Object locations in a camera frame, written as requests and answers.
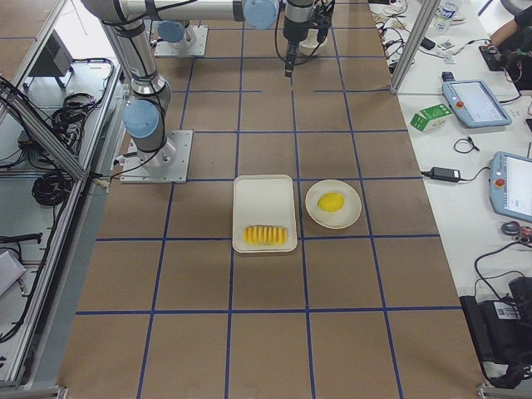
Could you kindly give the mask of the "green white carton box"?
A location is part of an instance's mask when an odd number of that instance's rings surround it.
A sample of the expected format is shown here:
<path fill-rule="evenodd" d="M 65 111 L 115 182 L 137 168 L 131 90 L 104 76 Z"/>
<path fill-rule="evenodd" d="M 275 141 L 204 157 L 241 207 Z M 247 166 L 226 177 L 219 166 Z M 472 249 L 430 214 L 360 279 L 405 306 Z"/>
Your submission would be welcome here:
<path fill-rule="evenodd" d="M 419 110 L 410 120 L 410 125 L 418 131 L 430 131 L 443 126 L 452 115 L 445 104 L 437 104 Z"/>

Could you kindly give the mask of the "blue teach pendant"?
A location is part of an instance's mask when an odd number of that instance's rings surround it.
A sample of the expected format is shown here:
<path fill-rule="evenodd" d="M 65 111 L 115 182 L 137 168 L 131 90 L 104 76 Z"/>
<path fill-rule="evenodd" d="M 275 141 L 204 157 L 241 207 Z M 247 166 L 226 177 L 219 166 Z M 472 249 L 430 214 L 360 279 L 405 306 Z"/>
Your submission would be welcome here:
<path fill-rule="evenodd" d="M 531 159 L 496 152 L 490 162 L 490 203 L 497 214 L 531 221 Z"/>
<path fill-rule="evenodd" d="M 512 122 L 482 80 L 445 81 L 441 89 L 453 113 L 468 128 L 508 126 Z"/>

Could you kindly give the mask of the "yellow lemon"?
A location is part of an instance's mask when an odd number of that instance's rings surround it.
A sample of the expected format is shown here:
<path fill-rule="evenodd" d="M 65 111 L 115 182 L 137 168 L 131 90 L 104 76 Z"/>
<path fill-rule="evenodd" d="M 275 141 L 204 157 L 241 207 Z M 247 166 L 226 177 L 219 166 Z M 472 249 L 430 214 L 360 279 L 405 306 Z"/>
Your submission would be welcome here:
<path fill-rule="evenodd" d="M 325 212 L 338 212 L 345 204 L 345 198 L 338 192 L 330 192 L 322 195 L 317 202 L 318 208 Z"/>

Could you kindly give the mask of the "cream rectangular tray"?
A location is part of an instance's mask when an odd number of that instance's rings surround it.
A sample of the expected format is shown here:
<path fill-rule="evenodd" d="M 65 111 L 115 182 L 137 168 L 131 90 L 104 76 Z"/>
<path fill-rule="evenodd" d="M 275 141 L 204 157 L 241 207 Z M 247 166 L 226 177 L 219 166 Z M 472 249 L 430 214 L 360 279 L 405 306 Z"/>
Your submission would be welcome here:
<path fill-rule="evenodd" d="M 284 245 L 249 245 L 243 240 L 250 225 L 272 225 L 287 229 Z M 241 254 L 291 252 L 298 245 L 293 180 L 288 175 L 241 175 L 234 181 L 233 238 Z"/>

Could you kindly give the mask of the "plastic water bottle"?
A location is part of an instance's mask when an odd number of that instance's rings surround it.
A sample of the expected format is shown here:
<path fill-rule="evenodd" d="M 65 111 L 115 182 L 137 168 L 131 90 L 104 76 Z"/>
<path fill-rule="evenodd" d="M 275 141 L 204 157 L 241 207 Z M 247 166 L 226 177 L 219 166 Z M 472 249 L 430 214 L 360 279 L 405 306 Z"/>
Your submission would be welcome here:
<path fill-rule="evenodd" d="M 437 8 L 436 20 L 434 29 L 437 34 L 445 34 L 448 32 L 454 17 L 459 10 L 460 4 L 455 0 L 441 1 Z"/>

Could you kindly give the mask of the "sliced yellow mango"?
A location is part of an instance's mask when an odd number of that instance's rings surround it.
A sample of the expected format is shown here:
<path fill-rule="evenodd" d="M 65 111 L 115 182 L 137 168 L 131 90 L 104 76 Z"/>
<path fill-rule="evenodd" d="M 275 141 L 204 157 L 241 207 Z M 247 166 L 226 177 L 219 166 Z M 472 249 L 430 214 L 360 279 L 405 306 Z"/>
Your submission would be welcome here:
<path fill-rule="evenodd" d="M 288 231 L 281 226 L 250 225 L 244 229 L 243 240 L 249 245 L 279 246 L 288 239 Z"/>

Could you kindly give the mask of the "blue teach pendant far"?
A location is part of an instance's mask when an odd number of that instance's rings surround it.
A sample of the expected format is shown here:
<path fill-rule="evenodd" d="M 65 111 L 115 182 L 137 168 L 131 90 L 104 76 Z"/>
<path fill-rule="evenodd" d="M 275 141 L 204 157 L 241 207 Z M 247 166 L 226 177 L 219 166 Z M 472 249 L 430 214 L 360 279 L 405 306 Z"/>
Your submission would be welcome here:
<path fill-rule="evenodd" d="M 453 113 L 468 128 L 508 126 L 512 122 L 482 80 L 445 81 L 441 89 Z"/>

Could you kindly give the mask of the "blue teach pendant near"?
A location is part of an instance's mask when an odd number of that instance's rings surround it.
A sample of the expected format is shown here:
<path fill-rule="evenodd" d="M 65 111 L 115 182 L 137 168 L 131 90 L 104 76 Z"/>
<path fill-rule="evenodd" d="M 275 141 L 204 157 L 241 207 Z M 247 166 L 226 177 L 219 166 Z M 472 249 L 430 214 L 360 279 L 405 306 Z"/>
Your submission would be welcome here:
<path fill-rule="evenodd" d="M 497 214 L 531 221 L 531 159 L 496 152 L 490 162 L 490 203 Z"/>

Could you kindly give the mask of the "cream round plate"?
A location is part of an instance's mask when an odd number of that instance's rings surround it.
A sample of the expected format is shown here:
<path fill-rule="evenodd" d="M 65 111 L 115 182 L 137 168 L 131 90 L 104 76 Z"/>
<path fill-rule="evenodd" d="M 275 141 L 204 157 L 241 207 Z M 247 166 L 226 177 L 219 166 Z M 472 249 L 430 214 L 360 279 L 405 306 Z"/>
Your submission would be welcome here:
<path fill-rule="evenodd" d="M 306 193 L 305 206 L 311 219 L 329 229 L 344 229 L 362 213 L 358 192 L 340 180 L 322 180 Z"/>

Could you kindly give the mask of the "aluminium frame post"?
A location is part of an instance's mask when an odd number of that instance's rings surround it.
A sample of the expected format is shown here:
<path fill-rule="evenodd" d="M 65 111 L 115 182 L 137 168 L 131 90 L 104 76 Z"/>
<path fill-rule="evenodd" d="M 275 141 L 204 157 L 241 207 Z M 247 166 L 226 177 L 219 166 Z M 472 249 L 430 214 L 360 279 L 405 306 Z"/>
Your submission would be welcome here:
<path fill-rule="evenodd" d="M 392 74 L 390 82 L 390 92 L 392 94 L 397 94 L 399 92 L 401 84 L 404 82 L 406 75 L 409 72 L 418 47 L 421 45 L 421 41 L 431 24 L 431 20 L 438 5 L 439 1 L 437 0 L 421 1 L 421 8 L 419 9 L 413 26 L 411 27 L 411 32 L 406 40 L 406 46 L 404 47 L 401 58 Z"/>

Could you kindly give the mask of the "white ceramic bowl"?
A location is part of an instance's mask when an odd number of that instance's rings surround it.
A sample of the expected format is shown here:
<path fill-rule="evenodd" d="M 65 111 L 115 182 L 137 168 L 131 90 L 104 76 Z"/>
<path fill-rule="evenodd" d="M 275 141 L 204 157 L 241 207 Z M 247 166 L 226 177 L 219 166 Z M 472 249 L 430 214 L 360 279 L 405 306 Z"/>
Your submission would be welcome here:
<path fill-rule="evenodd" d="M 308 34 L 308 37 L 299 43 L 298 52 L 300 55 L 306 57 L 310 56 L 311 54 L 317 56 L 323 51 L 327 43 L 327 38 L 323 40 L 323 43 L 319 43 L 315 31 L 311 31 Z"/>

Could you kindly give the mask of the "grey metal box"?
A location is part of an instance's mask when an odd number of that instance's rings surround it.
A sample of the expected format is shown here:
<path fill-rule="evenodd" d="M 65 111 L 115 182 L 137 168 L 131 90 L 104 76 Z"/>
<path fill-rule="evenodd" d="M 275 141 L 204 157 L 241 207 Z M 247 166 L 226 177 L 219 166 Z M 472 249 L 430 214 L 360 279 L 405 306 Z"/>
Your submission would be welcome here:
<path fill-rule="evenodd" d="M 73 57 L 56 30 L 47 39 L 28 77 L 53 77 L 60 88 L 65 88 L 73 73 Z"/>

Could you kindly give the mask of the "black power adapter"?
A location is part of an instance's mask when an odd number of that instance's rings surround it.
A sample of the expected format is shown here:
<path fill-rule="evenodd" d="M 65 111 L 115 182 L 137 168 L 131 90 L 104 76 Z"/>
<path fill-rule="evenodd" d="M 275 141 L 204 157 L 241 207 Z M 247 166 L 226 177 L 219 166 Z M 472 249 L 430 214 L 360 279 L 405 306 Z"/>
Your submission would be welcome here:
<path fill-rule="evenodd" d="M 461 173 L 459 170 L 434 166 L 431 168 L 431 178 L 433 180 L 457 183 L 461 180 Z"/>

